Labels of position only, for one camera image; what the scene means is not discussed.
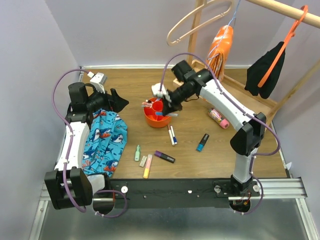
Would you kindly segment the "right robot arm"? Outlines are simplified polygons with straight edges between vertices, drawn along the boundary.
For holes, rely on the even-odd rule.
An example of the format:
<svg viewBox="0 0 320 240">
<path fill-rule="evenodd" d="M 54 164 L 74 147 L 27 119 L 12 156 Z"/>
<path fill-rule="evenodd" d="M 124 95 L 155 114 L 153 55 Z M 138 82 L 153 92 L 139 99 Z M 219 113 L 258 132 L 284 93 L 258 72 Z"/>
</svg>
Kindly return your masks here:
<svg viewBox="0 0 320 240">
<path fill-rule="evenodd" d="M 230 191 L 241 196 L 247 192 L 253 177 L 252 157 L 265 134 L 266 116 L 255 114 L 233 97 L 208 69 L 195 71 L 182 60 L 171 70 L 177 80 L 182 83 L 174 91 L 168 91 L 163 97 L 162 114 L 164 116 L 182 110 L 182 102 L 196 95 L 207 100 L 229 123 L 236 133 L 230 145 L 236 153 L 235 167 L 230 177 Z"/>
</svg>

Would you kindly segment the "white grey marker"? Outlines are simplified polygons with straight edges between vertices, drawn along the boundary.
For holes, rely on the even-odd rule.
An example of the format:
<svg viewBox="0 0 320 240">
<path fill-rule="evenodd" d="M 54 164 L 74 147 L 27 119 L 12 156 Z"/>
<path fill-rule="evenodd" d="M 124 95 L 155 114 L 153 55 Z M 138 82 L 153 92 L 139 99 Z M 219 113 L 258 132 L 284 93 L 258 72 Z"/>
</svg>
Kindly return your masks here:
<svg viewBox="0 0 320 240">
<path fill-rule="evenodd" d="M 152 105 L 153 105 L 153 102 L 148 99 L 141 103 L 142 108 L 151 108 Z"/>
</svg>

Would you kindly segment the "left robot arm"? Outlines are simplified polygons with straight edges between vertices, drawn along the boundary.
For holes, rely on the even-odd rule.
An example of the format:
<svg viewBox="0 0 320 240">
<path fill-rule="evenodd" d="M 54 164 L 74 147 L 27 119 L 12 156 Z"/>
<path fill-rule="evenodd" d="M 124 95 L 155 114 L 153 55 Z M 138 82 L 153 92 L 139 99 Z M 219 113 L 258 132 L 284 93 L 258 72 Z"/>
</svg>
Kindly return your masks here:
<svg viewBox="0 0 320 240">
<path fill-rule="evenodd" d="M 104 198 L 111 191 L 105 173 L 88 177 L 82 169 L 94 113 L 99 110 L 119 113 L 129 101 L 120 97 L 114 88 L 107 92 L 97 83 L 72 83 L 68 92 L 70 103 L 66 116 L 62 117 L 66 128 L 64 144 L 54 170 L 45 174 L 44 183 L 56 210 L 75 207 L 84 213 L 94 194 Z"/>
</svg>

